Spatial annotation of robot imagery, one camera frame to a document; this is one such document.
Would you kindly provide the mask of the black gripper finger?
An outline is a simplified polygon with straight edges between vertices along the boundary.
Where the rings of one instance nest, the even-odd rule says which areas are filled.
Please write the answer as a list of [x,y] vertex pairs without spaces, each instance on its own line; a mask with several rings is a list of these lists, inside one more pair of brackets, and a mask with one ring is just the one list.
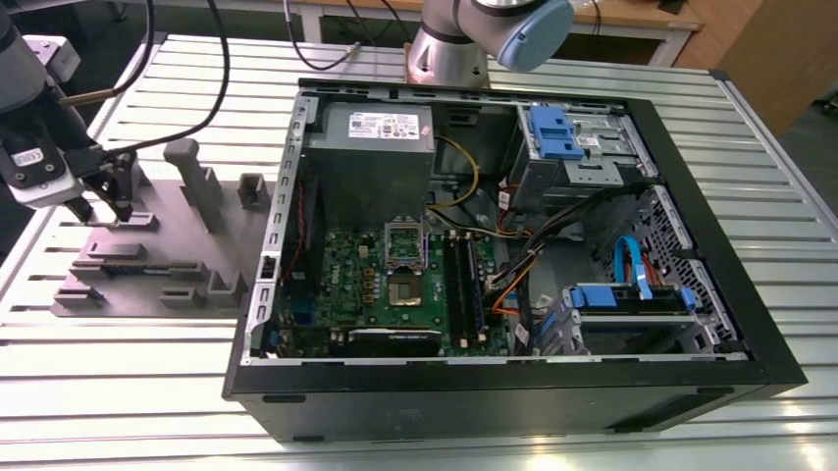
[[88,189],[107,204],[119,223],[128,222],[134,212],[135,163],[134,152],[104,157],[98,168],[84,177]]
[[74,196],[64,202],[64,207],[71,211],[78,221],[87,225],[94,216],[94,207],[83,195]]

